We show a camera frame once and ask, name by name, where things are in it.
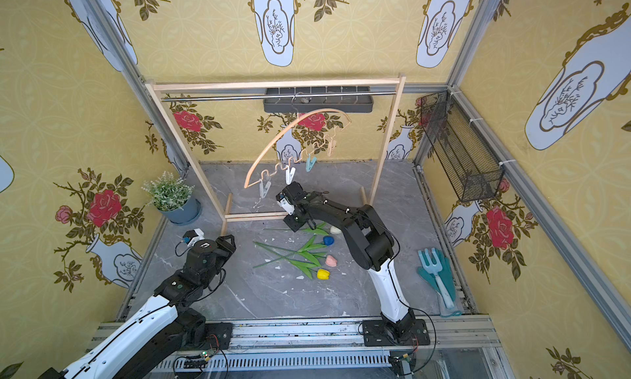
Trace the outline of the orange curved clip hanger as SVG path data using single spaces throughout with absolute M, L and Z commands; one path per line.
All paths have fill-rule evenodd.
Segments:
M 261 151 L 246 173 L 243 187 L 258 185 L 263 178 L 273 178 L 284 172 L 287 165 L 306 163 L 312 154 L 327 155 L 327 140 L 337 141 L 340 133 L 351 125 L 350 115 L 338 109 L 317 109 L 305 114 L 276 114 L 285 123 L 270 143 Z

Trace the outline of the yellow tulip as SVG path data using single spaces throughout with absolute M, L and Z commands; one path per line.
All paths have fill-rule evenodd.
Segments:
M 260 249 L 263 249 L 263 248 L 259 247 L 258 244 L 264 244 L 264 243 L 254 242 L 254 245 L 256 247 L 258 247 Z M 268 265 L 268 264 L 271 264 L 271 263 L 265 262 L 265 263 L 259 265 L 259 267 L 264 267 L 264 265 Z M 319 268 L 307 268 L 307 269 L 304 269 L 304 268 L 295 267 L 294 265 L 292 265 L 289 262 L 287 262 L 287 263 L 289 265 L 291 265 L 292 267 L 296 268 L 297 270 L 299 270 L 302 273 L 302 275 L 304 277 L 306 277 L 307 279 L 310 279 L 310 280 L 313 280 L 313 279 L 328 280 L 330 278 L 330 271 L 326 270 L 323 266 L 319 267 Z

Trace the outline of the pink tulip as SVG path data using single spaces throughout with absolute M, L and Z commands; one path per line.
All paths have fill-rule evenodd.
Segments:
M 291 263 L 295 267 L 304 269 L 322 267 L 327 256 L 326 252 L 298 252 L 288 253 L 285 255 L 273 252 L 273 254 L 274 259 L 270 260 L 269 263 L 273 261 L 285 261 Z

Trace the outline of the white tulip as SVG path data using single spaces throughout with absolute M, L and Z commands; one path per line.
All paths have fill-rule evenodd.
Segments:
M 281 228 L 265 228 L 265 230 L 267 230 L 267 231 L 293 232 L 293 230 L 288 229 L 288 228 L 285 228 L 285 229 L 281 229 Z M 307 234 L 322 235 L 322 236 L 334 235 L 334 233 L 332 233 L 330 229 L 319 228 L 319 227 L 316 227 L 315 229 L 311 229 L 309 227 L 305 227 L 305 228 L 297 230 L 297 233 L 298 232 L 307 233 Z

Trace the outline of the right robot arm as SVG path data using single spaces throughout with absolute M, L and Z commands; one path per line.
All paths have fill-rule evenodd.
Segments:
M 356 264 L 368 271 L 381 304 L 385 333 L 394 344 L 410 339 L 416 324 L 413 309 L 404 298 L 393 260 L 396 238 L 373 206 L 346 206 L 321 192 L 308 192 L 292 182 L 276 195 L 287 216 L 284 223 L 294 232 L 323 221 L 339 229 Z

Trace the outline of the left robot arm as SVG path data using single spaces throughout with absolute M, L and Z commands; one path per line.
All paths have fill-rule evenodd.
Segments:
M 169 355 L 204 344 L 206 318 L 192 308 L 236 252 L 233 235 L 202 239 L 187 251 L 183 268 L 114 333 L 64 370 L 49 368 L 42 378 L 143 378 Z

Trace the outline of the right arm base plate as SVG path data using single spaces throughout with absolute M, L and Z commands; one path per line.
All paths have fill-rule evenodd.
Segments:
M 366 320 L 358 326 L 359 334 L 363 337 L 366 347 L 391 346 L 428 346 L 430 340 L 427 325 L 423 320 L 416 320 L 409 329 L 397 331 L 384 320 Z

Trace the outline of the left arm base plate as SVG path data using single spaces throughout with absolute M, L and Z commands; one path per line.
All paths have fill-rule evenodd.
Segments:
M 207 322 L 195 335 L 194 346 L 197 349 L 229 349 L 233 337 L 234 325 L 228 321 Z

